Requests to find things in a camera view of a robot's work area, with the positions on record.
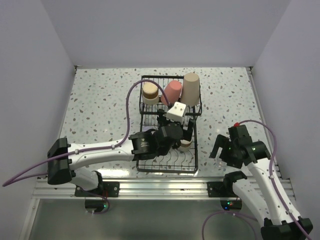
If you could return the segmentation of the clear glass cup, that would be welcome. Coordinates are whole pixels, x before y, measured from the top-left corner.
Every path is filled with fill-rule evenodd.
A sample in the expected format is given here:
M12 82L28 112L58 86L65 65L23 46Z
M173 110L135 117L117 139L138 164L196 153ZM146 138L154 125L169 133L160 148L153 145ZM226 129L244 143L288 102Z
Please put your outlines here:
M224 169L226 166L227 166L227 164L225 162L223 162L222 160L217 161L217 167L219 169Z

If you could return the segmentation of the steel cup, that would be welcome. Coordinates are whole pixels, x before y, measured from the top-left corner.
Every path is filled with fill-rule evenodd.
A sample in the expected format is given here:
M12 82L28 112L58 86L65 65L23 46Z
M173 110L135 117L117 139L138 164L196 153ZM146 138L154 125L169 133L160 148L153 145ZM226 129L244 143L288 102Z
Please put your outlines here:
M191 149L192 146L192 141L188 141L188 140L181 140L180 141L180 146L178 147L178 150L181 152L188 152Z

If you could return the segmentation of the purple plastic cup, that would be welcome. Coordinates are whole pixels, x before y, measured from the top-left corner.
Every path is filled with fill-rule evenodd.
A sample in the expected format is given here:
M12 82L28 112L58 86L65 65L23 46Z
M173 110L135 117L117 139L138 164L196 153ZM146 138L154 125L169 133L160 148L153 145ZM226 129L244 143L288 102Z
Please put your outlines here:
M155 132L156 131L156 129L155 128L151 128L151 129L148 129L148 130L146 130L146 131L144 131L145 133L153 133L153 132Z

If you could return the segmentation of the red pink plastic cup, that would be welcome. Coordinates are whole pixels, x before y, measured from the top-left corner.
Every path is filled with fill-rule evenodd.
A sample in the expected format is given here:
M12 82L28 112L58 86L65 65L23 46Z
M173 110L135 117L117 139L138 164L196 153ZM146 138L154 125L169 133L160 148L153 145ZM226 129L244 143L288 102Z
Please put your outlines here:
M174 104L179 100L182 91L182 84L177 80L172 80L164 89L164 93L170 104Z

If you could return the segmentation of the beige plastic cup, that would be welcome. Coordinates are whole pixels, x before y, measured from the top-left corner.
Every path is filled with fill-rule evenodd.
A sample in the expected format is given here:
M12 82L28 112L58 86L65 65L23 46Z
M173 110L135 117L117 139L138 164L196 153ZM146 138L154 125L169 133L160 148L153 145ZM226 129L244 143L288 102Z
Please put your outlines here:
M183 77L180 102L190 107L197 105L200 101L200 77L191 72Z

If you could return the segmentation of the steel cup cork base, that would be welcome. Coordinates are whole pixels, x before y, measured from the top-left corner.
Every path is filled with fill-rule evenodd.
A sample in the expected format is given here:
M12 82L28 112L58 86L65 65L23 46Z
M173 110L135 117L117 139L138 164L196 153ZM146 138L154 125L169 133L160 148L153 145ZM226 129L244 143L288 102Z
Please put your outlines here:
M151 82L142 85L142 100L147 105L155 105L159 102L159 88Z

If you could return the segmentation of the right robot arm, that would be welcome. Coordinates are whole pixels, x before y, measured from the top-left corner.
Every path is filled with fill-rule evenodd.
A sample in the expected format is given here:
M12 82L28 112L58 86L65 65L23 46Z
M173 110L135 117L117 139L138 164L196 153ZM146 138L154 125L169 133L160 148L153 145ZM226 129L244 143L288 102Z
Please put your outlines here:
M247 127L236 123L229 136L217 135L210 158L219 157L237 171L227 173L221 188L207 184L218 196L238 197L260 225L264 240L306 240L313 229L286 194L273 169L274 154L262 141L253 141Z

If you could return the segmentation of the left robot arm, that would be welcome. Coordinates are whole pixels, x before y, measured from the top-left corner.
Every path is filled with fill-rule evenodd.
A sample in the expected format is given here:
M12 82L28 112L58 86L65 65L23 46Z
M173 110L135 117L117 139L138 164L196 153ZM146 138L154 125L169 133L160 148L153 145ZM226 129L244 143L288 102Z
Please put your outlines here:
M190 141L196 121L188 120L184 128L184 113L160 109L157 112L157 128L140 131L122 140L97 144L68 143L59 138L47 152L47 183L62 185L72 183L92 196L104 193L102 175L90 171L87 166L113 161L143 161L166 156L171 149L177 149L182 141Z

